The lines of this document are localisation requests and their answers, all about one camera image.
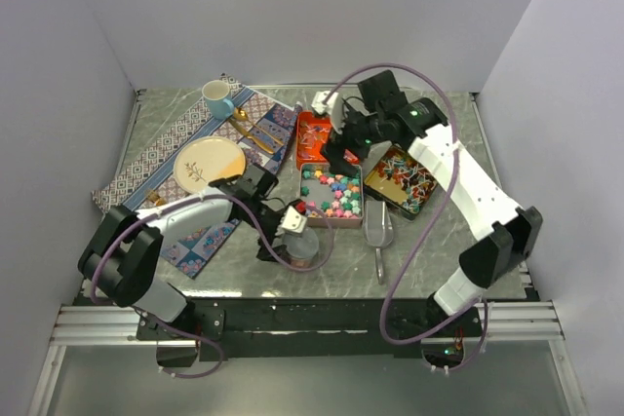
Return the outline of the orange candy tin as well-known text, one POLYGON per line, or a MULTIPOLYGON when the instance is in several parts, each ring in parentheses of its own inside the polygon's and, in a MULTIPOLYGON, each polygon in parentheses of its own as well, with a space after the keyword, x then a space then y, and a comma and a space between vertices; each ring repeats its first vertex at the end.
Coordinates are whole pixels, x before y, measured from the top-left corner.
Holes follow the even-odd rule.
POLYGON ((327 142, 331 121, 318 117, 311 111, 301 111, 296 123, 295 165, 300 170, 304 164, 325 163, 321 149, 327 142))

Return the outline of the pink star candy tin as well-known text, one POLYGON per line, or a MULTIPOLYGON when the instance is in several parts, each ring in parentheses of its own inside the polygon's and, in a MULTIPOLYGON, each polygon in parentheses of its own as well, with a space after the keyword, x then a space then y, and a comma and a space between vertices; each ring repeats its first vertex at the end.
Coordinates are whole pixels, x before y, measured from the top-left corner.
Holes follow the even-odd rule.
POLYGON ((360 228, 364 214, 362 170, 356 175, 335 174, 328 164, 303 164, 300 168, 299 192, 308 206, 320 210, 334 228, 360 228))

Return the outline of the silver metal scoop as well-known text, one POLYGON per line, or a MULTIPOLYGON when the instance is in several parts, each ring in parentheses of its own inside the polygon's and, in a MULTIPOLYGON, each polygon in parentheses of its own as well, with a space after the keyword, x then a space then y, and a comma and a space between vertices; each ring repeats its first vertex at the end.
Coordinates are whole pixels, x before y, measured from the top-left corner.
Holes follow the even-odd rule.
POLYGON ((367 200, 363 221, 364 237, 374 249, 374 266, 377 282, 385 283, 385 266, 382 251, 393 242, 394 234, 389 210, 386 204, 378 200, 367 200))

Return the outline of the clear glass jar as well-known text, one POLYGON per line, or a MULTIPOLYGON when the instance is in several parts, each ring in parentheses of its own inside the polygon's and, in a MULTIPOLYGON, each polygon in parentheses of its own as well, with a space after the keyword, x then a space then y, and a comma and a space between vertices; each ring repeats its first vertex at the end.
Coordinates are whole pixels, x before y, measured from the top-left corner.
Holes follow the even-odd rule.
POLYGON ((285 234, 283 237, 285 260, 294 271, 312 271, 316 266, 320 243, 315 231, 305 228, 301 234, 285 234))

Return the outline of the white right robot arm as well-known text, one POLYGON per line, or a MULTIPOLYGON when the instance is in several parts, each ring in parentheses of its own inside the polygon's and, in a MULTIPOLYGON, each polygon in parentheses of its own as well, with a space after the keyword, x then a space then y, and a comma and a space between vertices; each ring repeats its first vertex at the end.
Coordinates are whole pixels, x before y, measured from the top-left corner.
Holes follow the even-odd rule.
POLYGON ((460 310, 529 257, 543 217, 534 207, 522 208, 488 176, 459 141, 449 110, 430 98, 409 100, 391 66, 377 70, 358 85, 363 110, 335 91, 316 94, 312 108, 329 116, 332 126, 321 154, 332 171, 352 175, 355 168, 345 159, 346 152, 364 160, 373 145, 391 142, 428 170, 459 209, 475 242, 431 296, 433 308, 426 315, 434 334, 449 336, 461 324, 460 310))

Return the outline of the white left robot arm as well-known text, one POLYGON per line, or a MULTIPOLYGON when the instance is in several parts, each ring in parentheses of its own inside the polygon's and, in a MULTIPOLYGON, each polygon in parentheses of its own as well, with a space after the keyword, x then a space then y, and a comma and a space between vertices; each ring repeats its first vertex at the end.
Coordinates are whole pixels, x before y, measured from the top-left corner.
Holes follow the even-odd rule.
POLYGON ((272 172, 251 165, 240 176, 216 179, 195 195, 156 208, 111 208, 78 262, 79 272, 91 283, 92 302, 136 307, 158 318, 170 338, 185 338, 193 330, 194 316, 186 297, 156 278, 162 248, 201 228, 235 220, 253 226, 263 244, 260 252, 278 259, 274 240, 300 235, 306 208, 301 200, 280 209, 267 205, 266 196, 277 182, 272 172))

